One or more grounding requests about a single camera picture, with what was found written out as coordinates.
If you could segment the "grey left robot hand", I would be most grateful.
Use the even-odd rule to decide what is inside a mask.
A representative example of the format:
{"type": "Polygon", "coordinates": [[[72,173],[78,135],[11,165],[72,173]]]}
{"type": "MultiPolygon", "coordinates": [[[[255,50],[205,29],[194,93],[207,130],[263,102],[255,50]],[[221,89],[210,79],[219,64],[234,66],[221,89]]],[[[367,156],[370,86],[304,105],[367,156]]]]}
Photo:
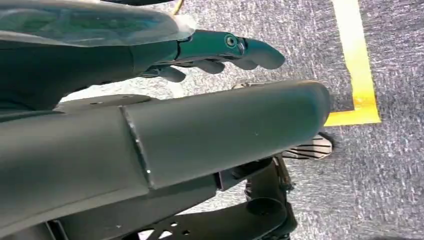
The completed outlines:
{"type": "Polygon", "coordinates": [[[63,101],[136,77],[280,68],[265,42],[197,29],[152,0],[0,3],[3,240],[288,240],[284,153],[317,136],[330,94],[280,81],[159,100],[63,101]]]}

